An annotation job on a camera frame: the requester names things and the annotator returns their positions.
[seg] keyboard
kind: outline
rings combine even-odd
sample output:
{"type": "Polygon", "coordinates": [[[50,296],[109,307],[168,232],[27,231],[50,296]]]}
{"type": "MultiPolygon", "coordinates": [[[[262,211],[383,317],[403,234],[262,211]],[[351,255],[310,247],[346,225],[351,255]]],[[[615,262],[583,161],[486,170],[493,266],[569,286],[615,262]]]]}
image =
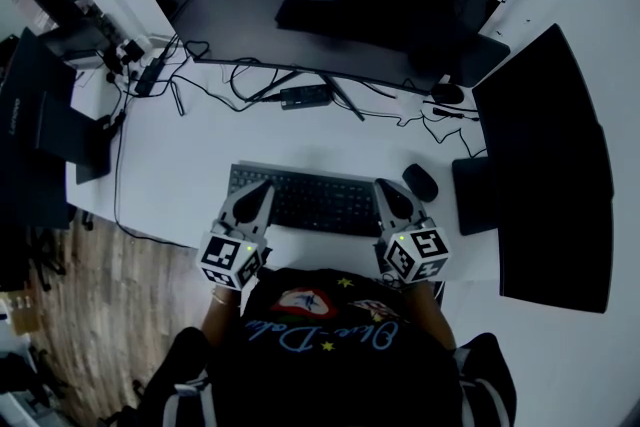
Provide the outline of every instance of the keyboard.
{"type": "Polygon", "coordinates": [[[260,180],[270,180],[276,189],[271,224],[380,236],[372,182],[234,164],[229,176],[229,194],[260,180]]]}

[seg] desk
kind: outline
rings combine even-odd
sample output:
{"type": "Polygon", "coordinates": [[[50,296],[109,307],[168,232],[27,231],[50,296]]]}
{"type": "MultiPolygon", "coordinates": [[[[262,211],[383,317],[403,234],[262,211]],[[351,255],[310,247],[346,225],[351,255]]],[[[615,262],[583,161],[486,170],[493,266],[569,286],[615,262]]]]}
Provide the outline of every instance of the desk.
{"type": "MultiPolygon", "coordinates": [[[[165,67],[160,79],[168,78],[174,68],[165,67]]],[[[222,81],[223,71],[228,77],[231,68],[189,62],[180,74],[240,106],[229,85],[222,81]]],[[[75,109],[95,118],[113,110],[118,93],[105,81],[105,74],[104,69],[98,69],[78,81],[72,99],[75,109]]],[[[273,70],[250,68],[235,82],[248,96],[268,84],[272,76],[273,70]]],[[[178,115],[170,91],[158,98],[135,99],[129,106],[118,184],[118,218],[124,226],[198,247],[202,233],[210,228],[226,198],[232,163],[258,162],[310,172],[387,178],[403,184],[402,172],[417,162],[440,188],[425,211],[436,225],[445,228],[452,246],[453,258],[443,278],[475,281],[499,277],[497,231],[469,237],[462,237],[458,231],[451,162],[467,157],[458,136],[437,145],[420,121],[404,128],[396,127],[396,121],[389,118],[367,117],[361,122],[352,112],[333,104],[283,111],[278,103],[264,103],[235,113],[196,87],[180,79],[177,82],[186,116],[178,115]]],[[[338,82],[363,110],[391,113],[402,112],[399,109],[403,102],[414,109],[420,105],[412,95],[392,100],[361,84],[338,82]]],[[[287,87],[317,83],[315,76],[302,75],[287,87]]],[[[156,84],[154,92],[163,87],[162,83],[156,84]]],[[[435,119],[430,107],[425,105],[424,112],[435,119]]],[[[442,137],[461,125],[471,151],[484,148],[480,123],[446,119],[430,127],[442,137]]],[[[112,145],[112,167],[116,151],[117,138],[112,145]]],[[[114,177],[112,170],[100,180],[76,185],[75,165],[67,164],[68,202],[113,220],[114,177]]],[[[266,237],[273,248],[271,267],[330,267],[370,277],[379,275],[374,239],[280,226],[269,227],[266,237]]]]}

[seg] power adapter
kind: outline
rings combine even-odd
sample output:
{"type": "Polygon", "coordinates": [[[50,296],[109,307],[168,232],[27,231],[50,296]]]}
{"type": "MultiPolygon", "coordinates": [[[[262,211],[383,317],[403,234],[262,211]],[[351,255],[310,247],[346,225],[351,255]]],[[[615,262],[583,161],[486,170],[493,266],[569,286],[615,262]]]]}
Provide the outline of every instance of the power adapter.
{"type": "Polygon", "coordinates": [[[280,106],[283,110],[321,107],[331,103],[331,91],[326,84],[289,87],[280,90],[280,106]]]}

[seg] black mouse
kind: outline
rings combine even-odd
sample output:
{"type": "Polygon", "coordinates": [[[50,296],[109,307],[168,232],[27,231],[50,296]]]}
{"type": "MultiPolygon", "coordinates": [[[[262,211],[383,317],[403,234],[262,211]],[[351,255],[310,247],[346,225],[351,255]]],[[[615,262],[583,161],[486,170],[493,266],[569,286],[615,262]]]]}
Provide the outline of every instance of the black mouse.
{"type": "Polygon", "coordinates": [[[431,88],[430,93],[436,103],[455,105],[464,102],[464,93],[455,84],[436,84],[431,88]]]}
{"type": "Polygon", "coordinates": [[[418,164],[411,164],[405,169],[404,173],[402,173],[402,178],[411,192],[420,200],[429,203],[436,199],[438,195],[438,184],[429,176],[429,173],[418,164]]]}

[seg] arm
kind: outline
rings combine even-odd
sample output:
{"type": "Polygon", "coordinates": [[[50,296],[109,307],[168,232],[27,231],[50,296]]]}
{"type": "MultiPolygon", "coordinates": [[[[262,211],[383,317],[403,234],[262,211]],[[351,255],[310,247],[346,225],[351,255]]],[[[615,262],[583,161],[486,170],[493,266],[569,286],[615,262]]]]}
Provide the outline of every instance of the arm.
{"type": "Polygon", "coordinates": [[[240,292],[217,287],[212,292],[209,311],[202,323],[202,332],[212,347],[220,347],[226,333],[240,318],[240,292]]]}
{"type": "Polygon", "coordinates": [[[439,341],[445,349],[454,350],[456,341],[447,319],[433,297],[431,286],[423,281],[404,292],[413,323],[439,341]]]}

